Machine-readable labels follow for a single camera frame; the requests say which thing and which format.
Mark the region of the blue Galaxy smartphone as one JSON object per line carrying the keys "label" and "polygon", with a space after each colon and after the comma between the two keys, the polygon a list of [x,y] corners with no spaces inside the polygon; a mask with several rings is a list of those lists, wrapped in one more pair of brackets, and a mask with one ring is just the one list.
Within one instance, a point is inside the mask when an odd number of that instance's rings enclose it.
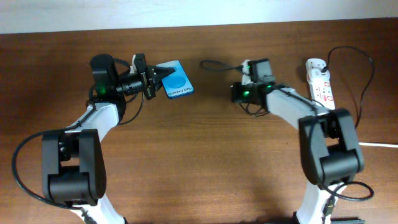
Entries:
{"label": "blue Galaxy smartphone", "polygon": [[172,74],[162,79],[163,88],[168,99],[174,99],[194,93],[193,85],[187,77],[187,74],[179,60],[160,63],[157,66],[175,69]]}

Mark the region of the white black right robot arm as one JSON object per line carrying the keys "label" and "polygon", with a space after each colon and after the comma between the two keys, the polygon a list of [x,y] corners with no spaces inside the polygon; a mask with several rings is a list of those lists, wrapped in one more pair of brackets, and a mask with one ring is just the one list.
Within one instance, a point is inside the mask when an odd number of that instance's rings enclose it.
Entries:
{"label": "white black right robot arm", "polygon": [[300,208],[281,223],[332,223],[338,200],[361,202],[365,197],[342,194],[356,185],[355,175],[364,169],[364,157],[350,113],[319,106],[295,89],[278,85],[270,61],[245,60],[235,68],[242,80],[232,85],[232,102],[243,109],[260,108],[253,116],[273,114],[298,130],[300,163],[307,186]]}

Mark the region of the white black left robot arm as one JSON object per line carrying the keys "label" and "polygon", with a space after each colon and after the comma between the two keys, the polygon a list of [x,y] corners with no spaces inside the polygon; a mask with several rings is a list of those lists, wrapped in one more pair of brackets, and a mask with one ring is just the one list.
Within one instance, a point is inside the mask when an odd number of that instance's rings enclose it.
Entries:
{"label": "white black left robot arm", "polygon": [[144,54],[135,54],[131,63],[99,54],[91,59],[90,67],[95,84],[89,91],[87,111],[71,126],[43,135],[43,194],[85,223],[126,223],[106,196],[101,140],[121,124],[127,96],[155,97],[162,79],[176,69],[148,65]]}

